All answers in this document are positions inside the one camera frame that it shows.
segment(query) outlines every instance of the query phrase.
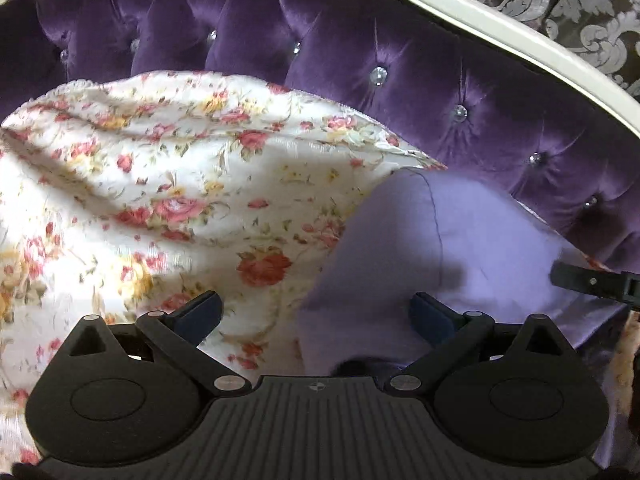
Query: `black mechanical device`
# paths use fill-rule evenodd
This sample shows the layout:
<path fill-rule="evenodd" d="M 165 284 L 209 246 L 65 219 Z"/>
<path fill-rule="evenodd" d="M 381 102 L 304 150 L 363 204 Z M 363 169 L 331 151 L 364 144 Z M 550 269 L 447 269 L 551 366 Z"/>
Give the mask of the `black mechanical device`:
<path fill-rule="evenodd" d="M 588 457 L 607 424 L 606 398 L 554 323 L 533 314 L 522 325 L 499 324 L 422 298 L 452 335 L 384 384 L 370 377 L 267 376 L 253 388 L 197 349 L 222 316 L 214 292 L 172 314 L 149 312 L 135 324 L 85 316 L 26 406 L 44 459 L 14 474 L 57 480 L 597 475 Z"/>

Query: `lavender fabric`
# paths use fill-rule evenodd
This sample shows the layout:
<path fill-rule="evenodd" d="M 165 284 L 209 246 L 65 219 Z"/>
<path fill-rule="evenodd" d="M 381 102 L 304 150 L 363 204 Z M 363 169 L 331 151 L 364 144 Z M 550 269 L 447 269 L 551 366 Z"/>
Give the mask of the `lavender fabric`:
<path fill-rule="evenodd" d="M 407 365 L 427 353 L 408 317 L 420 291 L 460 314 L 481 310 L 498 322 L 547 314 L 578 348 L 624 307 L 551 285 L 556 260 L 588 266 L 503 191 L 452 171 L 399 170 L 349 220 L 300 306 L 305 371 L 329 375 L 361 358 Z M 610 382 L 605 391 L 613 406 Z M 622 422 L 612 407 L 596 454 L 602 465 L 625 463 L 633 449 Z"/>
<path fill-rule="evenodd" d="M 0 31 L 0 117 L 78 78 L 258 76 L 363 111 L 495 182 L 607 265 L 640 272 L 638 138 L 553 76 L 407 2 L 10 0 Z"/>

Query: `purple velvet upholstery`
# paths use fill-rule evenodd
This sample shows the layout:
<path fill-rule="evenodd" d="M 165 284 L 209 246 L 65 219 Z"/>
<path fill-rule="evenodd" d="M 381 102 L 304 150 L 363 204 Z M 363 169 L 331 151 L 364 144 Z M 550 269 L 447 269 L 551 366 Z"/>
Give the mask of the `purple velvet upholstery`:
<path fill-rule="evenodd" d="M 582 250 L 640 272 L 640 140 L 552 76 L 411 4 L 11 0 L 0 31 L 2 117 L 78 78 L 258 76 L 362 110 L 451 167 L 498 182 Z M 381 86 L 369 80 L 376 66 L 388 70 Z M 459 104 L 462 122 L 452 115 Z M 532 165 L 535 152 L 545 156 Z"/>

